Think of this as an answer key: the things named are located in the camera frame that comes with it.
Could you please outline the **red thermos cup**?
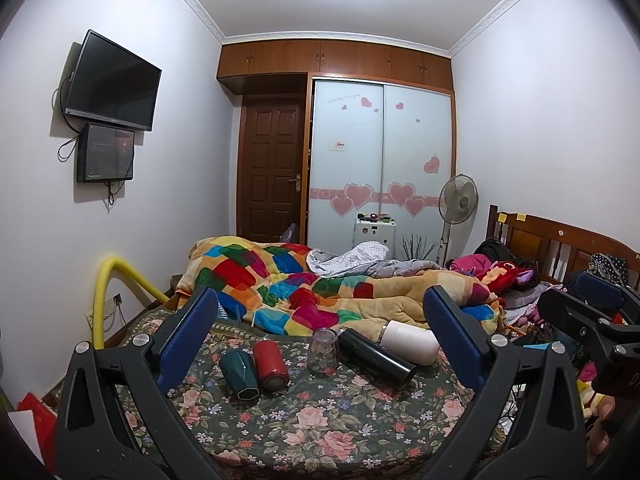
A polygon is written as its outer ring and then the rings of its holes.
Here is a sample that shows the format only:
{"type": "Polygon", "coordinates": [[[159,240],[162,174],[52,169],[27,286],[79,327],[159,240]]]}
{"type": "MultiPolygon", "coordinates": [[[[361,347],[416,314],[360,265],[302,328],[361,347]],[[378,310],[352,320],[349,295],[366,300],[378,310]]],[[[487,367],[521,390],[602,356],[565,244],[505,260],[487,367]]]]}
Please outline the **red thermos cup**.
{"type": "Polygon", "coordinates": [[[276,392],[288,385],[288,368],[275,341],[257,341],[253,346],[253,356],[258,382],[264,390],[276,392]]]}

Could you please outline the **standing electric fan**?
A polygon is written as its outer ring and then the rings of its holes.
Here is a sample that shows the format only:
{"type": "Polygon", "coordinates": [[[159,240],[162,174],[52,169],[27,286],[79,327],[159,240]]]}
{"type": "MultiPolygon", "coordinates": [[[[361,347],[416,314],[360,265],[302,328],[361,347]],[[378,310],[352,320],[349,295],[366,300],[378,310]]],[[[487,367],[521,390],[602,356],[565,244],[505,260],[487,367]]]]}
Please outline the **standing electric fan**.
{"type": "Polygon", "coordinates": [[[447,259],[451,228],[472,217],[479,199],[475,181],[466,174],[457,174],[442,187],[438,200],[442,234],[437,251],[437,263],[441,266],[447,259]]]}

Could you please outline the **dark green faceted cup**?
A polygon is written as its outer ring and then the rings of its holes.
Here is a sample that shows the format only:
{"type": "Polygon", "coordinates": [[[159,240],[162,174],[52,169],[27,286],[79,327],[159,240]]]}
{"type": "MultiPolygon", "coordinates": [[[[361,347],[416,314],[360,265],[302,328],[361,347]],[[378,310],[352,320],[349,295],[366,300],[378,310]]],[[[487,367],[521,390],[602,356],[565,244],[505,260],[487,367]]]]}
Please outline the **dark green faceted cup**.
{"type": "Polygon", "coordinates": [[[259,396],[259,385],[253,357],[244,350],[230,350],[219,360],[222,376],[231,392],[243,402],[259,396]]]}

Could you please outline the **clear glass cup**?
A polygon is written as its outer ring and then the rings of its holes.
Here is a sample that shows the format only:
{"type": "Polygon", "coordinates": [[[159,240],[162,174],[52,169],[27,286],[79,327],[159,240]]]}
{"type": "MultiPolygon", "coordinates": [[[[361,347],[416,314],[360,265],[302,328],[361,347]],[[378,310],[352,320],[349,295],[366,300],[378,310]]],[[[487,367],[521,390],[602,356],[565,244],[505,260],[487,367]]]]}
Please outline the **clear glass cup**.
{"type": "Polygon", "coordinates": [[[332,376],[338,367],[337,334],[329,328],[319,328],[311,336],[307,352],[307,367],[312,374],[332,376]]]}

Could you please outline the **colourful patchwork blanket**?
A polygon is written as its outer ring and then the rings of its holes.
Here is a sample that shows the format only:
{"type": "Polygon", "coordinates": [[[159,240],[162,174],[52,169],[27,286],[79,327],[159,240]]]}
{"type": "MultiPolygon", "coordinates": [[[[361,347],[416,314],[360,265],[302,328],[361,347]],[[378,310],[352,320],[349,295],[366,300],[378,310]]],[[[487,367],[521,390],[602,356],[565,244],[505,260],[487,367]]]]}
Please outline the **colourful patchwork blanket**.
{"type": "Polygon", "coordinates": [[[308,252],[299,244],[204,238],[192,247],[176,294],[186,299],[196,288],[210,287],[229,318],[267,333],[309,336],[318,328],[349,327],[375,340],[390,321],[427,328],[424,292],[440,286],[486,333],[504,327],[500,299],[472,276],[421,270],[392,278],[322,278],[308,268],[308,252]]]}

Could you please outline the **red plush toy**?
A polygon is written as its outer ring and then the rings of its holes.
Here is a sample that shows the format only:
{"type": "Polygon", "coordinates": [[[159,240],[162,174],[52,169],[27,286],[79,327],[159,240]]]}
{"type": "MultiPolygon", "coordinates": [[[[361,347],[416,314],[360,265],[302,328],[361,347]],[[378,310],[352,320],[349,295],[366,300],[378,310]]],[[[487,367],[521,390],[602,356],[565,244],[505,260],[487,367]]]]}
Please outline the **red plush toy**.
{"type": "Polygon", "coordinates": [[[494,294],[500,296],[512,289],[526,290],[539,283],[538,271],[528,266],[503,260],[494,262],[480,277],[480,281],[494,294]]]}

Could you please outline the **grey white crumpled sheet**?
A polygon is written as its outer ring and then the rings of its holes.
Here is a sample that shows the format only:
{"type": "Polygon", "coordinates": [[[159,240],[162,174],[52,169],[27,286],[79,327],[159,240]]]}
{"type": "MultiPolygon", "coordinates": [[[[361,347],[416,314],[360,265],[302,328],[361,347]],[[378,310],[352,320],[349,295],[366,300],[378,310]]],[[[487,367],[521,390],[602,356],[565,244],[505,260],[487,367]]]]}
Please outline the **grey white crumpled sheet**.
{"type": "Polygon", "coordinates": [[[431,260],[387,259],[388,248],[380,242],[370,240],[356,247],[333,255],[314,248],[306,257],[308,269],[322,278],[348,278],[363,275],[369,278],[408,278],[421,271],[442,270],[442,266],[431,260]]]}

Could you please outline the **white thermos bottle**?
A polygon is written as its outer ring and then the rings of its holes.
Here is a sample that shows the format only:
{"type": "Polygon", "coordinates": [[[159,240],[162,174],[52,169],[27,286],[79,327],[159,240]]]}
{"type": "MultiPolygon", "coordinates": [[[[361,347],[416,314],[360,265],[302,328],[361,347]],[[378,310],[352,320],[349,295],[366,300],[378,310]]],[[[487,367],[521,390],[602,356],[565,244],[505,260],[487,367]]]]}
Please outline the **white thermos bottle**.
{"type": "Polygon", "coordinates": [[[439,343],[431,330],[397,321],[383,327],[378,343],[395,356],[421,366],[433,365],[439,352],[439,343]]]}

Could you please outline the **brown wooden door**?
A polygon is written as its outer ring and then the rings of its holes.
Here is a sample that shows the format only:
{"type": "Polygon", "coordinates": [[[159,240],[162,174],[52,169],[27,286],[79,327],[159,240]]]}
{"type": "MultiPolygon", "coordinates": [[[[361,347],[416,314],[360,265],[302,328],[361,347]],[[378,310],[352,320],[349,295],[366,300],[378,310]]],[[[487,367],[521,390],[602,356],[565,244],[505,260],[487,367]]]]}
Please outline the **brown wooden door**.
{"type": "Polygon", "coordinates": [[[298,223],[302,194],[304,106],[300,96],[243,102],[236,226],[254,242],[276,242],[298,223]]]}

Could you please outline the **wooden bed headboard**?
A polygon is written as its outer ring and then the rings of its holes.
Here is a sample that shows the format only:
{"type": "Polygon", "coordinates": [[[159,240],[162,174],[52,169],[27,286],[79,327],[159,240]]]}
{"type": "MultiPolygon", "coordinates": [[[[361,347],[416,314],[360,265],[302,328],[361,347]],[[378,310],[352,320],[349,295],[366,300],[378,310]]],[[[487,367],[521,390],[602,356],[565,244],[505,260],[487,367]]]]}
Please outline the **wooden bed headboard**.
{"type": "Polygon", "coordinates": [[[567,274],[586,270],[594,254],[625,260],[628,284],[639,289],[639,252],[614,238],[559,221],[509,214],[490,205],[486,237],[501,240],[514,255],[537,263],[543,281],[559,283],[567,274]]]}

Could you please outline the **wall mounted black television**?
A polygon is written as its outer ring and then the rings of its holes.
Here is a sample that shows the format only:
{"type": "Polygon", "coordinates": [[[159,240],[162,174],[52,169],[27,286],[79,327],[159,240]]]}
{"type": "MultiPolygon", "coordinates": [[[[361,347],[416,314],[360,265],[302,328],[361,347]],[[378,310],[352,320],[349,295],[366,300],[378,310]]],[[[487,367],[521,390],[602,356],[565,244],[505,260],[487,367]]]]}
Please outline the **wall mounted black television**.
{"type": "Polygon", "coordinates": [[[161,76],[160,68],[90,29],[70,75],[63,113],[150,131],[161,76]]]}

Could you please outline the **frosted sliding wardrobe with hearts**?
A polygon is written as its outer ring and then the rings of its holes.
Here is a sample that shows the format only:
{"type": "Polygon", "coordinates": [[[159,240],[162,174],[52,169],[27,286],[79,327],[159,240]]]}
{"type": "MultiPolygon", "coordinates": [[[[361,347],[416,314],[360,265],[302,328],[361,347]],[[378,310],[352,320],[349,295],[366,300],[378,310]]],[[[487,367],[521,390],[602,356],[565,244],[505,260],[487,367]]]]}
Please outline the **frosted sliding wardrobe with hearts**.
{"type": "Polygon", "coordinates": [[[395,257],[437,257],[439,194],[454,173],[454,99],[360,81],[314,81],[306,241],[352,246],[357,214],[397,224],[395,257]]]}

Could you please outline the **white small appliance box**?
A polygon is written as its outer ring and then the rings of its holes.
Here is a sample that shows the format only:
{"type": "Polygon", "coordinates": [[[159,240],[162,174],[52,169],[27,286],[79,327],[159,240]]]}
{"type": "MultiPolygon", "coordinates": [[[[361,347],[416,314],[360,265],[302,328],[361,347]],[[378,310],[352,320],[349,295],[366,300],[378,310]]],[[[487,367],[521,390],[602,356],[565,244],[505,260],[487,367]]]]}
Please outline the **white small appliance box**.
{"type": "Polygon", "coordinates": [[[387,214],[357,214],[352,231],[352,246],[378,242],[387,248],[387,258],[395,257],[397,224],[387,214]]]}

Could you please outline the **small wall mounted monitor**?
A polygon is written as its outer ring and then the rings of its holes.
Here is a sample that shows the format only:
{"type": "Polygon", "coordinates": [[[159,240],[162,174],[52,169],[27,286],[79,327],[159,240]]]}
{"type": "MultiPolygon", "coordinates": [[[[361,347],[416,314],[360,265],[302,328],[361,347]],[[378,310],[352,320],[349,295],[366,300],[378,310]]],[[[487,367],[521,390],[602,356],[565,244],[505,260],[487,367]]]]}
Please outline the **small wall mounted monitor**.
{"type": "Polygon", "coordinates": [[[77,144],[76,181],[113,183],[134,177],[134,132],[87,124],[77,144]]]}

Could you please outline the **black thermos bottle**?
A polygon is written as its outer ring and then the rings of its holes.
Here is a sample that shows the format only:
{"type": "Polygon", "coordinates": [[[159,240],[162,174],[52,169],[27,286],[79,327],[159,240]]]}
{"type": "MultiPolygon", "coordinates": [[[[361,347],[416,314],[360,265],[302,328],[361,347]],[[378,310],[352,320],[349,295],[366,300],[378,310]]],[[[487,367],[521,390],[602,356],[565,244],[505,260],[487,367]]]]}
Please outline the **black thermos bottle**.
{"type": "Polygon", "coordinates": [[[344,361],[396,389],[408,385],[418,369],[352,328],[338,333],[337,347],[344,361]]]}

